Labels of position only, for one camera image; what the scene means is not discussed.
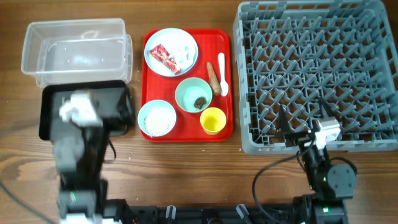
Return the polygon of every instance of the plate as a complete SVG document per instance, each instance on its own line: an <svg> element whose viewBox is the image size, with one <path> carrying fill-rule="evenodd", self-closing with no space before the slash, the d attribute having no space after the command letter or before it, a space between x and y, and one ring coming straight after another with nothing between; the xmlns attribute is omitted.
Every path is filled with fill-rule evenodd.
<svg viewBox="0 0 398 224"><path fill-rule="evenodd" d="M151 49L162 44L166 50L173 55L178 49L188 47L187 63L182 66L178 75L169 70L162 62L156 60L149 53ZM155 73L164 77L178 77L189 71L198 59L198 44L195 39L186 31L178 28L162 29L152 35L147 41L144 49L144 58L148 67Z"/></svg>

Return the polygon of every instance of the white bowl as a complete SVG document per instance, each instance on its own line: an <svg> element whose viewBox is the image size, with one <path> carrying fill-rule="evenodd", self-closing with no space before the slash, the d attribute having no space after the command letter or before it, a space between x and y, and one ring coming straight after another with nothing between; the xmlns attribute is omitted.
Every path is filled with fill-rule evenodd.
<svg viewBox="0 0 398 224"><path fill-rule="evenodd" d="M164 100L152 100L138 112L138 126L151 137L160 137L169 133L177 121L174 107Z"/></svg>

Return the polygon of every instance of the wooden table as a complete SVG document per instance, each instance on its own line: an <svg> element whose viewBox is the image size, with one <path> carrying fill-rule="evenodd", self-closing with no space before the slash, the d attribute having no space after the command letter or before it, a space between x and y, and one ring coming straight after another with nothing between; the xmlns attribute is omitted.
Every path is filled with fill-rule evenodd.
<svg viewBox="0 0 398 224"><path fill-rule="evenodd" d="M0 4L0 178L9 190L53 220L58 220L58 176L49 142L38 137L42 89L21 72L27 26L33 21L120 17L134 45L134 71L128 84L139 108L142 41L147 32L164 27L219 27L233 38L239 1L85 1L54 3L3 0ZM398 3L386 1L394 35L398 37ZM264 165L284 156L249 156L241 150L238 118L238 71L234 80L235 129L222 143L151 144L133 128L114 138L114 164L105 164L108 198L130 205L170 204L254 205L251 184ZM350 223L397 223L398 151L331 153L345 156L359 168L354 199L347 201ZM266 172L257 183L262 202L290 202L309 193L307 178L296 161ZM42 223L0 190L0 223Z"/></svg>

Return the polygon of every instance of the cup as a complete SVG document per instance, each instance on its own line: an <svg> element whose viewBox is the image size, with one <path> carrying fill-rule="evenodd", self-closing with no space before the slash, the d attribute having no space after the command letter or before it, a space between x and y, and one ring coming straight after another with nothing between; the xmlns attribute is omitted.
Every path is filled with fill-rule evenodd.
<svg viewBox="0 0 398 224"><path fill-rule="evenodd" d="M226 125L225 113L219 108L207 108L200 115L200 124L207 134L218 134Z"/></svg>

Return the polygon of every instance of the black tray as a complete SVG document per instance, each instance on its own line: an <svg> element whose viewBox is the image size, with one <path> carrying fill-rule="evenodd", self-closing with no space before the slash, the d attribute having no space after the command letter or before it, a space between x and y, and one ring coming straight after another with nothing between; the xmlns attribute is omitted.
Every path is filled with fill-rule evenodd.
<svg viewBox="0 0 398 224"><path fill-rule="evenodd" d="M71 83L64 85L50 85L44 88L42 93L42 108L40 112L39 137L42 140L56 140L66 134L80 135L81 131L70 123L64 123L59 116L59 108L62 103L70 99L75 90L90 89L98 100L98 114L106 119L119 116L117 108L123 106L128 113L130 125L134 124L134 109L131 103L130 91L121 80ZM111 136L123 135L127 132L127 125L111 131Z"/></svg>

